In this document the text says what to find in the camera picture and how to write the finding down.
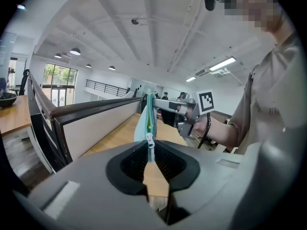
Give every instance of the balcony railing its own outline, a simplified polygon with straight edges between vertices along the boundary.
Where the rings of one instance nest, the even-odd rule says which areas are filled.
[[[113,94],[119,97],[124,97],[129,92],[129,90],[123,88],[119,88],[110,84],[96,82],[88,79],[86,80],[86,87],[94,90],[99,90],[105,93]]]

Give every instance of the zipper pull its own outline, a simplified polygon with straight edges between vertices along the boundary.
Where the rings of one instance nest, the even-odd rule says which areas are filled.
[[[148,143],[148,162],[154,162],[154,140],[152,133],[146,134],[146,140]]]
[[[149,148],[154,148],[154,141],[153,141],[152,133],[147,133],[146,134],[146,140],[147,140],[147,143],[148,143],[148,147]]]

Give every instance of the black strap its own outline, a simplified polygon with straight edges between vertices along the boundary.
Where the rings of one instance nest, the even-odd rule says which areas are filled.
[[[207,126],[206,126],[206,131],[205,131],[205,133],[204,133],[204,135],[203,135],[203,137],[202,137],[202,139],[201,139],[201,141],[200,141],[200,143],[199,143],[199,145],[198,145],[198,147],[197,147],[198,149],[201,148],[202,144],[205,142],[205,139],[206,139],[207,134],[208,134],[208,132],[209,132],[210,126],[211,126],[211,117],[210,117],[210,113],[207,113]]]

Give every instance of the air conditioner vent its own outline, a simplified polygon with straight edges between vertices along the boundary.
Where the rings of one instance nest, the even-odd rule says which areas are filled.
[[[195,75],[196,75],[196,77],[201,77],[201,76],[203,76],[207,73],[209,73],[209,72],[206,71],[205,69],[203,69],[203,70],[200,70],[199,72],[197,72]]]

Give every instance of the hand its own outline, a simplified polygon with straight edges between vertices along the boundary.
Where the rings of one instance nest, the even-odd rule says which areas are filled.
[[[198,136],[203,136],[207,127],[207,115],[202,115],[198,122],[193,125],[193,130]]]
[[[192,115],[193,108],[188,107],[186,116],[189,118]],[[193,125],[193,130],[198,136],[203,136],[207,127],[207,115],[202,115],[197,123]]]

